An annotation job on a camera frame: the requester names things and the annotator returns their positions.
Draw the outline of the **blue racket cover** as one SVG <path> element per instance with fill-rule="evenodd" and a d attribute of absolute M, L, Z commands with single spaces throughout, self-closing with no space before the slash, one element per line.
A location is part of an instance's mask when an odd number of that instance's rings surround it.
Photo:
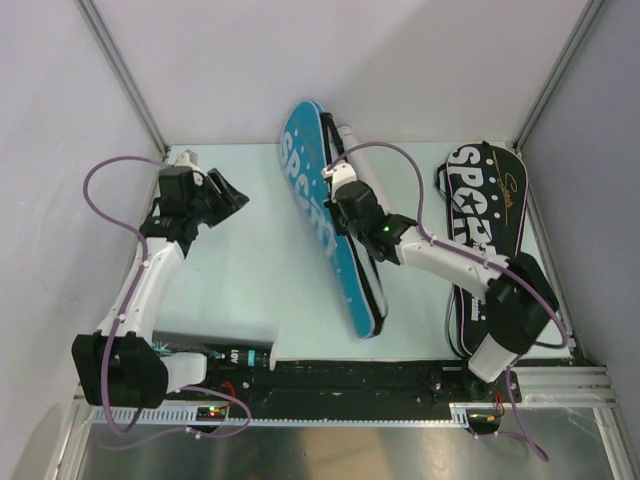
<path fill-rule="evenodd" d="M 279 157 L 283 175 L 298 207 L 309 220 L 345 298 L 354 334 L 362 339 L 381 333 L 388 302 L 374 259 L 338 223 L 325 205 L 329 185 L 321 171 L 333 159 L 329 113 L 314 101 L 296 105 L 282 130 Z"/>

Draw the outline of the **black shuttlecock tube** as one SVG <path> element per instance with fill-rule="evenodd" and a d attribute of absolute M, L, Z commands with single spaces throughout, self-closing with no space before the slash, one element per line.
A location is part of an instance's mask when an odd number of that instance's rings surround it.
<path fill-rule="evenodd" d="M 234 368 L 273 371 L 276 366 L 275 344 L 272 341 L 156 331 L 153 333 L 152 347 L 160 356 L 200 353 L 214 358 L 219 365 Z"/>

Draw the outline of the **white shuttlecock tube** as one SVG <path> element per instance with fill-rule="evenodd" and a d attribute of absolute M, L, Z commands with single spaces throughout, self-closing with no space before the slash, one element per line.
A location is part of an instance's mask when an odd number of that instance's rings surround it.
<path fill-rule="evenodd" d="M 337 128 L 338 134 L 344 145 L 344 150 L 358 146 L 361 142 L 356 137 L 350 126 L 344 125 Z M 385 213 L 393 213 L 392 204 L 386 196 L 386 193 L 380 184 L 378 177 L 372 169 L 369 155 L 370 148 L 363 148 L 348 154 L 348 162 L 353 166 L 359 180 L 364 181 L 374 191 L 378 203 L 381 205 Z"/>

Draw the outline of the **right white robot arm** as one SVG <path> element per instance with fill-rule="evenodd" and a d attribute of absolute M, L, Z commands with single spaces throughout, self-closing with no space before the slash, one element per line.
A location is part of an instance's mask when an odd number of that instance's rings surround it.
<path fill-rule="evenodd" d="M 415 220 L 385 212 L 374 190 L 361 180 L 332 181 L 329 204 L 347 235 L 374 260 L 432 273 L 485 304 L 487 334 L 461 378 L 469 398 L 483 401 L 495 393 L 498 377 L 558 319 L 557 308 L 545 297 L 549 285 L 534 259 L 523 254 L 486 256 L 422 234 Z"/>

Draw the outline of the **black racket cover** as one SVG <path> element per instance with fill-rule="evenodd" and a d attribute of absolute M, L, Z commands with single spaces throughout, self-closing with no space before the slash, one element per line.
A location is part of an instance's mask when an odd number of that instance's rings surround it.
<path fill-rule="evenodd" d="M 529 189 L 524 162 L 511 150 L 487 141 L 457 147 L 434 173 L 446 205 L 448 238 L 482 254 L 519 253 Z M 483 301 L 453 286 L 445 333 L 454 355 L 473 354 L 487 333 Z"/>

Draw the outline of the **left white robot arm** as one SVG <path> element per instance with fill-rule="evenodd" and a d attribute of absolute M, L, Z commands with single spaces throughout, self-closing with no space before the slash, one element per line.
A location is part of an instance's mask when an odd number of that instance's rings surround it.
<path fill-rule="evenodd" d="M 109 313 L 91 334 L 71 347 L 89 404 L 157 408 L 165 397 L 188 387 L 201 399 L 221 389 L 220 372 L 205 354 L 160 356 L 153 332 L 169 283 L 187 258 L 200 226 L 213 228 L 244 207 L 249 198 L 212 168 L 191 163 L 160 170 L 159 195 L 139 227 L 132 268 Z"/>

